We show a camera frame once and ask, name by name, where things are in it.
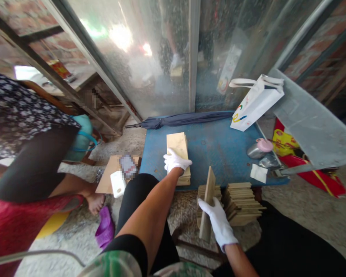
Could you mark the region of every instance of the glass door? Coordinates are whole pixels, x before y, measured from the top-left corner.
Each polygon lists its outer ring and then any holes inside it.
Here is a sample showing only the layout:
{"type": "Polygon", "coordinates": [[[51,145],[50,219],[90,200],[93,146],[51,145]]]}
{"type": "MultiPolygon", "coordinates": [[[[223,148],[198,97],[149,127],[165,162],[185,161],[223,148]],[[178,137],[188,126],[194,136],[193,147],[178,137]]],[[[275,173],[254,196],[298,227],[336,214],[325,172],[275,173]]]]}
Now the glass door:
{"type": "Polygon", "coordinates": [[[247,90],[230,80],[267,74],[322,0],[43,2],[131,114],[146,119],[236,109],[247,90]]]}

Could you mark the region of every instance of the pink lid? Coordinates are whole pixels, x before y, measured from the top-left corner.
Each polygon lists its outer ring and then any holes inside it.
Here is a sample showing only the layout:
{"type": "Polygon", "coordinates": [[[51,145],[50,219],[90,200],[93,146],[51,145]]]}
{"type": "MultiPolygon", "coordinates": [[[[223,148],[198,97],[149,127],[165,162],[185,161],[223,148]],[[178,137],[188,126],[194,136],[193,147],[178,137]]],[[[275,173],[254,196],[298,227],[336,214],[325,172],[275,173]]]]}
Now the pink lid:
{"type": "Polygon", "coordinates": [[[273,150],[273,143],[263,138],[258,138],[258,148],[263,152],[271,152],[273,150]]]}

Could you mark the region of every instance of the brick wall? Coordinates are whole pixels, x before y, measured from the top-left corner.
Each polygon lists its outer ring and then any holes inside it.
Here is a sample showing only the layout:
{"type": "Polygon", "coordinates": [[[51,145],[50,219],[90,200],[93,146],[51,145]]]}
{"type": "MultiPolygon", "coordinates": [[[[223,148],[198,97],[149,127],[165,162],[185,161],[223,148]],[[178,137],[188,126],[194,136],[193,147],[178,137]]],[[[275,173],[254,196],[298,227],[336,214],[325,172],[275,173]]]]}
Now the brick wall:
{"type": "MultiPolygon", "coordinates": [[[[0,17],[19,35],[41,31],[58,23],[40,0],[0,0],[0,17]]],[[[66,33],[48,37],[30,46],[44,60],[60,59],[64,64],[87,64],[87,59],[66,33]]],[[[14,65],[29,65],[25,58],[0,37],[0,72],[13,77],[14,65]]]]}
{"type": "MultiPolygon", "coordinates": [[[[346,0],[343,0],[285,70],[285,74],[292,80],[296,80],[345,29],[346,0]]],[[[300,86],[311,95],[316,96],[333,78],[345,60],[346,42],[307,77],[300,86]]]]}

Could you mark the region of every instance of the floral shirt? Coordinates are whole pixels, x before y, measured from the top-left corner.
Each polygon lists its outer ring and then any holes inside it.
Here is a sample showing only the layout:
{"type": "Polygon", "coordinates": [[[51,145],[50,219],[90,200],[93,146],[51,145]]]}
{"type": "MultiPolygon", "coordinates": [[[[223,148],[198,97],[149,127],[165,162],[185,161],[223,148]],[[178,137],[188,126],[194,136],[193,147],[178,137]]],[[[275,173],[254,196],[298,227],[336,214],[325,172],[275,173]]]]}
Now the floral shirt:
{"type": "Polygon", "coordinates": [[[0,74],[0,157],[14,158],[24,141],[52,124],[80,127],[69,115],[0,74]]]}
{"type": "MultiPolygon", "coordinates": [[[[142,276],[140,266],[136,259],[125,251],[109,251],[99,255],[88,265],[78,277],[119,277],[119,276],[142,276]]],[[[171,264],[158,272],[154,276],[175,277],[209,277],[208,271],[198,265],[188,262],[178,262],[171,264]]]]}

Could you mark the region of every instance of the floor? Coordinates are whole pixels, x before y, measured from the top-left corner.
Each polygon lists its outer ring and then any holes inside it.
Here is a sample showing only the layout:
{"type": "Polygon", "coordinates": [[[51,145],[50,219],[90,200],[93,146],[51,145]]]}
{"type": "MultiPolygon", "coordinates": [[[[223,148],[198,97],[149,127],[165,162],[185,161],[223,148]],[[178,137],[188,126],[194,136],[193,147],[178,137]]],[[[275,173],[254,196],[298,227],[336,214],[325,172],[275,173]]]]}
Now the floor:
{"type": "MultiPolygon", "coordinates": [[[[129,119],[126,124],[133,124],[129,119]]],[[[266,136],[272,135],[272,121],[263,119],[261,126],[266,136]]],[[[60,171],[71,172],[85,180],[93,181],[99,168],[104,168],[109,156],[113,154],[142,155],[146,130],[142,128],[125,129],[122,137],[107,144],[99,145],[90,158],[97,160],[94,167],[88,165],[62,164],[60,171]]],[[[339,171],[339,176],[346,186],[346,166],[339,171]]],[[[178,226],[183,227],[181,239],[214,249],[215,239],[211,244],[198,239],[196,226],[196,192],[177,192],[172,203],[168,223],[171,232],[178,226]]],[[[284,215],[292,218],[304,227],[315,232],[333,245],[346,258],[346,197],[336,199],[324,191],[310,185],[298,176],[293,176],[289,185],[265,187],[263,199],[270,201],[284,215]]],[[[121,198],[108,196],[106,204],[112,210],[112,217],[117,221],[121,198]]],[[[54,234],[36,240],[30,250],[63,249],[77,254],[84,263],[89,263],[101,250],[95,241],[95,232],[99,217],[92,216],[87,204],[73,211],[63,226],[54,234]]],[[[246,250],[256,244],[260,238],[260,227],[257,222],[234,230],[246,250]]],[[[215,268],[217,262],[178,248],[180,256],[215,268]]],[[[16,276],[76,276],[81,267],[71,258],[63,255],[42,255],[29,257],[22,261],[16,276]]]]}

